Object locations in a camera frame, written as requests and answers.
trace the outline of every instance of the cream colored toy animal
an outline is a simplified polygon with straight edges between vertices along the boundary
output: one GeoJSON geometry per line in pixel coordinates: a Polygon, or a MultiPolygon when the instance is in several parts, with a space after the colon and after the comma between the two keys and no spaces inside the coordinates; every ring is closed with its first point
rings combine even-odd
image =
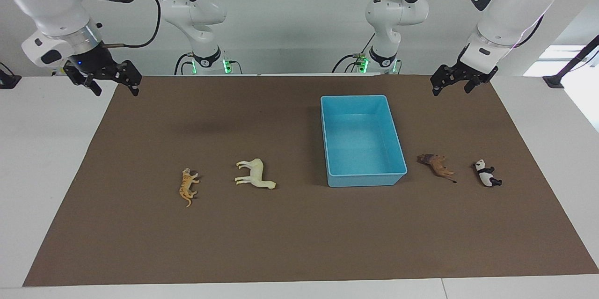
{"type": "Polygon", "coordinates": [[[191,199],[193,198],[193,195],[197,194],[197,191],[191,191],[191,184],[199,183],[199,180],[195,179],[197,175],[199,175],[199,173],[189,175],[189,168],[183,170],[183,181],[181,182],[181,188],[179,188],[179,195],[188,201],[186,208],[191,205],[191,199]]]}
{"type": "Polygon", "coordinates": [[[237,167],[239,169],[242,169],[242,168],[250,169],[249,176],[235,178],[235,181],[237,182],[237,184],[251,183],[253,186],[257,186],[258,188],[268,188],[270,190],[273,190],[274,187],[277,185],[275,182],[272,182],[272,181],[262,181],[262,175],[263,175],[263,171],[264,171],[264,163],[262,162],[261,159],[253,159],[250,162],[241,161],[241,162],[237,163],[237,167]]]}

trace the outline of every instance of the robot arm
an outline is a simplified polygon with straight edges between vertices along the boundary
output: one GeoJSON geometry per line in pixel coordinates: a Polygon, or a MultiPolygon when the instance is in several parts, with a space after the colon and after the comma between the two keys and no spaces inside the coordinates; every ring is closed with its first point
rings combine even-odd
{"type": "Polygon", "coordinates": [[[488,83],[498,71],[497,63],[517,47],[524,33],[534,26],[554,0],[471,0],[483,12],[456,65],[441,65],[431,78],[433,94],[461,80],[470,93],[488,83]]]}
{"type": "Polygon", "coordinates": [[[370,69],[389,72],[396,62],[402,36],[399,26],[420,24],[428,17],[426,0],[373,0],[366,7],[366,20],[374,28],[373,46],[367,54],[370,69]]]}
{"type": "Polygon", "coordinates": [[[128,60],[116,64],[103,48],[102,36],[80,0],[14,0],[36,22],[37,31],[22,44],[23,51],[40,67],[58,67],[68,59],[66,74],[73,84],[100,95],[94,79],[113,80],[139,92],[141,74],[128,60]]]}
{"type": "Polygon", "coordinates": [[[162,0],[162,17],[188,38],[193,58],[202,73],[228,73],[224,51],[207,25],[225,21],[226,8],[220,0],[162,0]]]}

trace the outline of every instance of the black stand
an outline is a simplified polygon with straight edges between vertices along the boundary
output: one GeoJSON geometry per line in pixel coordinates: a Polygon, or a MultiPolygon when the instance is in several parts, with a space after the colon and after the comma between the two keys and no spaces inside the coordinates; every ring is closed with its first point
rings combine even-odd
{"type": "Polygon", "coordinates": [[[599,46],[599,35],[597,35],[595,39],[586,45],[586,47],[580,50],[580,52],[556,75],[546,75],[543,77],[545,83],[547,83],[550,88],[563,88],[563,85],[561,84],[563,77],[567,75],[569,71],[572,71],[572,69],[578,65],[578,63],[582,62],[584,57],[588,56],[597,46],[599,46]]]}
{"type": "Polygon", "coordinates": [[[19,83],[19,80],[21,80],[20,75],[8,75],[0,69],[0,89],[14,88],[19,83]]]}

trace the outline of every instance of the brown lion figurine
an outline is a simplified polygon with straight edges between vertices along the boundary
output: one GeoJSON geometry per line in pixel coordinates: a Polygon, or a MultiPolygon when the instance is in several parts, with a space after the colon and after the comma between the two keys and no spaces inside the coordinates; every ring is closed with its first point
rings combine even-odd
{"type": "Polygon", "coordinates": [[[447,169],[447,167],[443,165],[443,161],[445,161],[445,156],[438,156],[435,154],[422,154],[418,156],[418,162],[429,165],[435,175],[457,183],[457,181],[452,178],[452,175],[454,174],[453,171],[447,169]]]}

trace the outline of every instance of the white table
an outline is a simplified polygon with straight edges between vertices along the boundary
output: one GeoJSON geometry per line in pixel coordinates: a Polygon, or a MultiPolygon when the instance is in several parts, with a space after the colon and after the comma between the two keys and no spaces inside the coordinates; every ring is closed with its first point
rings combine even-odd
{"type": "MultiPolygon", "coordinates": [[[[599,275],[21,288],[116,86],[101,85],[100,98],[65,77],[25,77],[0,91],[2,299],[599,298],[599,275]]],[[[493,86],[597,263],[599,133],[563,90],[541,79],[495,77],[493,86]]]]}

